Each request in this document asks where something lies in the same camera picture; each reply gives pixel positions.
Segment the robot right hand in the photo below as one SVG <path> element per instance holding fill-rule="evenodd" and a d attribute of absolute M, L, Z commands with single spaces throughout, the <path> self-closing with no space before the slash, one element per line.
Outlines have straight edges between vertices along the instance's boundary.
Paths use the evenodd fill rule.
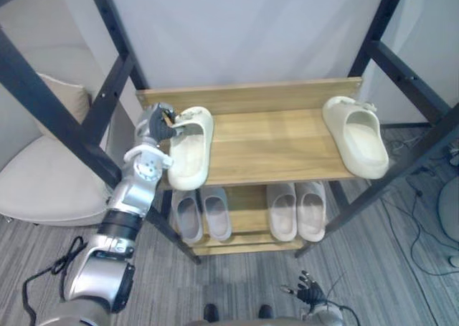
<path fill-rule="evenodd" d="M 326 304 L 326 295 L 321 289 L 321 286 L 309 272 L 302 270 L 298 279 L 300 282 L 296 288 L 281 285 L 280 291 L 296 297 L 300 301 L 309 305 L 311 308 L 314 308 L 316 305 Z"/>

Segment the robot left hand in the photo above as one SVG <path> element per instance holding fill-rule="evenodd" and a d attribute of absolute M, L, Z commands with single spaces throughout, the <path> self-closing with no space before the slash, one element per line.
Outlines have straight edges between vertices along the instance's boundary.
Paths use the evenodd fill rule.
<path fill-rule="evenodd" d="M 159 145 L 184 132 L 183 125 L 176 127 L 174 108 L 165 102 L 157 102 L 148 106 L 141 114 L 135 129 L 136 144 L 148 143 Z"/>

